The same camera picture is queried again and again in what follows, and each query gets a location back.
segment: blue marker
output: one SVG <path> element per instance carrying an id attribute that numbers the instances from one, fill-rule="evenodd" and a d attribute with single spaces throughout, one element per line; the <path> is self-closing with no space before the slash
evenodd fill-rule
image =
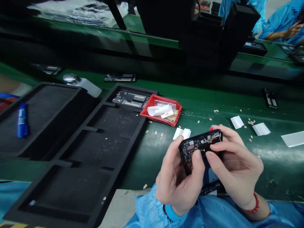
<path id="1" fill-rule="evenodd" d="M 26 103 L 21 103 L 19 107 L 17 137 L 24 138 L 28 135 L 28 126 L 26 125 Z"/>

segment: metal bottle cap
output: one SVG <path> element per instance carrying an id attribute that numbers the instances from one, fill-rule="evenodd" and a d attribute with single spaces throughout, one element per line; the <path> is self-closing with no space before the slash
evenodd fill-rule
<path id="1" fill-rule="evenodd" d="M 65 74 L 62 78 L 69 84 L 77 84 L 81 81 L 81 78 L 76 76 L 75 74 Z"/>

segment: hand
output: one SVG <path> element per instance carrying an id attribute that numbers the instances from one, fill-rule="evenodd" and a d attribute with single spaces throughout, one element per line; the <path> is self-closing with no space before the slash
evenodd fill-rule
<path id="1" fill-rule="evenodd" d="M 162 204 L 171 205 L 178 216 L 188 213 L 196 203 L 205 171 L 200 150 L 196 150 L 192 156 L 192 174 L 184 178 L 186 174 L 178 150 L 183 139 L 179 136 L 170 144 L 156 178 L 156 198 Z"/>
<path id="2" fill-rule="evenodd" d="M 262 160 L 245 147 L 243 140 L 234 130 L 221 125 L 211 127 L 221 130 L 226 135 L 223 136 L 223 142 L 210 145 L 213 151 L 223 151 L 223 162 L 215 153 L 211 151 L 206 153 L 213 172 L 240 208 L 254 209 L 256 200 L 253 193 L 264 169 Z"/>
<path id="3" fill-rule="evenodd" d="M 298 32 L 302 29 L 303 24 L 299 24 L 299 22 L 293 24 L 289 29 L 283 31 L 283 39 L 290 39 L 298 34 Z"/>

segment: red plastic bin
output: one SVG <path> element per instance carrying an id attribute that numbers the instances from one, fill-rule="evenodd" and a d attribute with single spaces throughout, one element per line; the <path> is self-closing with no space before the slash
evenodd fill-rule
<path id="1" fill-rule="evenodd" d="M 174 123 L 171 123 L 167 120 L 163 120 L 162 118 L 159 118 L 159 117 L 152 117 L 148 114 L 148 107 L 151 107 L 151 106 L 155 106 L 154 105 L 154 101 L 155 100 L 160 100 L 160 101 L 165 101 L 165 102 L 169 102 L 169 103 L 173 103 L 173 104 L 176 104 L 176 109 L 178 110 L 177 112 L 177 117 L 176 117 L 176 120 Z M 171 100 L 171 99 L 167 99 L 167 98 L 163 98 L 163 97 L 160 97 L 160 96 L 157 96 L 157 95 L 154 95 L 152 94 L 152 96 L 150 97 L 149 101 L 147 102 L 146 106 L 144 107 L 144 109 L 141 111 L 140 115 L 141 116 L 145 116 L 147 117 L 148 119 L 151 119 L 151 120 L 155 120 L 157 122 L 161 122 L 163 124 L 167 124 L 167 125 L 171 125 L 172 127 L 175 127 L 176 124 L 177 124 L 177 121 L 180 117 L 180 114 L 181 114 L 181 104 L 178 103 L 177 101 L 175 100 Z"/>

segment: gray floor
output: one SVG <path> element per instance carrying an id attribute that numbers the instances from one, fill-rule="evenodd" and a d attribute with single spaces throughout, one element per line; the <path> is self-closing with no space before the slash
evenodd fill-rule
<path id="1" fill-rule="evenodd" d="M 98 228 L 122 228 L 135 214 L 136 197 L 147 194 L 151 188 L 139 191 L 117 189 Z"/>

